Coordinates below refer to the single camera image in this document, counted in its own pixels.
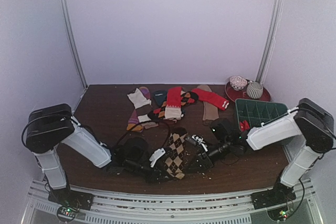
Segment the brown beige argyle sock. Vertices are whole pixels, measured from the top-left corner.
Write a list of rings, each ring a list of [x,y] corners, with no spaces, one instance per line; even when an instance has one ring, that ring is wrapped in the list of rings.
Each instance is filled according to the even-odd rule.
[[[183,127],[174,128],[165,147],[164,170],[173,178],[184,178],[184,153],[187,130]]]

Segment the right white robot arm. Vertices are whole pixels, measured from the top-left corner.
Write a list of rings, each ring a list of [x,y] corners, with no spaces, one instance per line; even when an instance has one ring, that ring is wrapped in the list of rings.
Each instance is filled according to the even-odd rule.
[[[303,146],[279,174],[274,188],[269,192],[271,202],[279,204],[318,159],[335,149],[333,126],[333,116],[308,98],[301,99],[296,107],[274,119],[267,117],[259,127],[251,126],[244,131],[233,127],[227,119],[217,119],[209,125],[218,141],[216,144],[208,144],[197,135],[188,139],[201,150],[186,171],[203,172],[230,153],[242,156],[248,149],[258,151],[287,138],[302,136],[305,141]]]

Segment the red snowflake sock pair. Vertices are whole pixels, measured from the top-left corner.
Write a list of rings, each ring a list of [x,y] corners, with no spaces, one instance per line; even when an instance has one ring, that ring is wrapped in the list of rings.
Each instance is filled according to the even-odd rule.
[[[247,120],[243,120],[243,121],[240,121],[239,128],[243,132],[243,131],[249,130],[250,129],[250,125],[249,125],[249,123],[248,123]]]

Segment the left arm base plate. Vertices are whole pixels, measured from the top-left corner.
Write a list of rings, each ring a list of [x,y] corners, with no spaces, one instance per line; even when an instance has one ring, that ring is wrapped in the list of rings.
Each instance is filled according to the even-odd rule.
[[[90,210],[93,203],[93,194],[65,188],[51,190],[48,200],[68,208]]]

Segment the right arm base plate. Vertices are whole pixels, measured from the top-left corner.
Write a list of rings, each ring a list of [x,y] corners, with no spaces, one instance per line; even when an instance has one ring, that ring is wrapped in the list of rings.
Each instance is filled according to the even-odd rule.
[[[264,190],[251,194],[251,201],[254,209],[269,208],[276,205],[285,204],[288,200],[295,200],[296,194],[290,192],[285,194],[283,191],[274,189]]]

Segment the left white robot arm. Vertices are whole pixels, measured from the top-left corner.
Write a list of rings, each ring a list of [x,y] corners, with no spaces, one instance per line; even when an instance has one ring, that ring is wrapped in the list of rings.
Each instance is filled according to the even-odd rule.
[[[68,188],[68,178],[57,154],[59,144],[69,146],[109,174],[126,170],[143,176],[147,183],[169,178],[163,165],[158,163],[165,154],[163,148],[150,154],[147,141],[141,137],[126,141],[120,138],[114,146],[109,146],[99,141],[89,126],[81,124],[66,103],[33,111],[22,131],[21,142],[34,154],[49,188],[55,190],[56,198],[64,205],[71,205],[76,197]]]

